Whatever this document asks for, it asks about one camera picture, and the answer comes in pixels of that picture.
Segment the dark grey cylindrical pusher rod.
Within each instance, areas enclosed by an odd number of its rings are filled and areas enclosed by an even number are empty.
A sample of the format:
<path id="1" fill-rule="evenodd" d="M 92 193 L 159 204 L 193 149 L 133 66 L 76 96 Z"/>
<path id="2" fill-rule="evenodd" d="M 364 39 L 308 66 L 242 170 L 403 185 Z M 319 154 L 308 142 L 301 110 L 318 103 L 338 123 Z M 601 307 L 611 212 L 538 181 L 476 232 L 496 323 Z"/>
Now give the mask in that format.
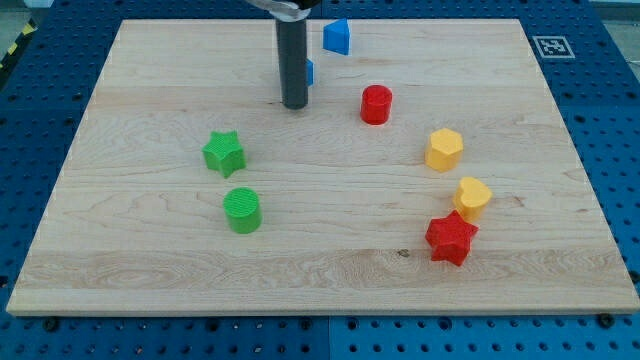
<path id="1" fill-rule="evenodd" d="M 306 21 L 275 24 L 282 103 L 299 110 L 308 103 Z"/>

